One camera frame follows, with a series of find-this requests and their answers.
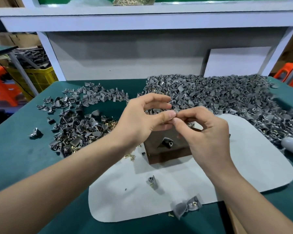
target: hand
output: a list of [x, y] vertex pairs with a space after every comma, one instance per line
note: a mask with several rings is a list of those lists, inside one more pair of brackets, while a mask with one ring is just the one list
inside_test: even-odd
[[[185, 123], [193, 121], [203, 126], [201, 132], [192, 130]], [[178, 112], [172, 123], [187, 140], [193, 158], [209, 178], [237, 172], [230, 157], [226, 120], [216, 117], [205, 107], [195, 107]]]
[[155, 93], [131, 99], [112, 133], [123, 138], [123, 143], [137, 146], [144, 142], [152, 131], [171, 129], [172, 124], [164, 123], [176, 116], [175, 111], [163, 111], [156, 115], [147, 115], [144, 112], [148, 109], [170, 109], [170, 100], [169, 96]]

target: forearm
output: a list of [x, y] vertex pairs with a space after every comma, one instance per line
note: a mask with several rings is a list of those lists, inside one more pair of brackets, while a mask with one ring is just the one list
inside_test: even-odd
[[211, 181], [248, 234], [293, 234], [293, 222], [239, 173]]
[[37, 233], [127, 152], [112, 133], [0, 192], [0, 233]]

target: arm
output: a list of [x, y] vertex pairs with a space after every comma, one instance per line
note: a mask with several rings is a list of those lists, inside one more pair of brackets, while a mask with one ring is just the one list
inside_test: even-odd
[[150, 108], [169, 109], [170, 97], [147, 94], [130, 100], [115, 129], [85, 148], [0, 192], [0, 234], [37, 233], [107, 169], [144, 142], [174, 111], [146, 115]]
[[[185, 122], [196, 121], [202, 132]], [[228, 123], [204, 107], [180, 111], [172, 120], [188, 141], [193, 158], [214, 184], [248, 234], [293, 234], [293, 222], [238, 172], [230, 157]]]

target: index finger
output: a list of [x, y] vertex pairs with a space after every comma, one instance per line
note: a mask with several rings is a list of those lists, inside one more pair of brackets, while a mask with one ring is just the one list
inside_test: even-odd
[[202, 106], [181, 110], [177, 113], [176, 117], [180, 118], [183, 121], [188, 120], [189, 118], [193, 118], [204, 128], [211, 127], [211, 122], [213, 121], [213, 118], [216, 118], [213, 113], [211, 113], [207, 108]]
[[170, 102], [171, 98], [164, 94], [155, 94], [155, 93], [148, 93], [143, 96], [140, 96], [137, 98], [138, 100], [141, 100], [143, 104], [148, 104], [151, 102]]

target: person's left hand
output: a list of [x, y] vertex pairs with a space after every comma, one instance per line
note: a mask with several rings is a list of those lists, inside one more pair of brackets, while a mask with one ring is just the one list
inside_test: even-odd
[[112, 133], [130, 146], [143, 143], [152, 131], [168, 130], [172, 124], [164, 124], [176, 116], [173, 110], [147, 115], [148, 109], [170, 109], [171, 98], [163, 94], [149, 93], [129, 101]]

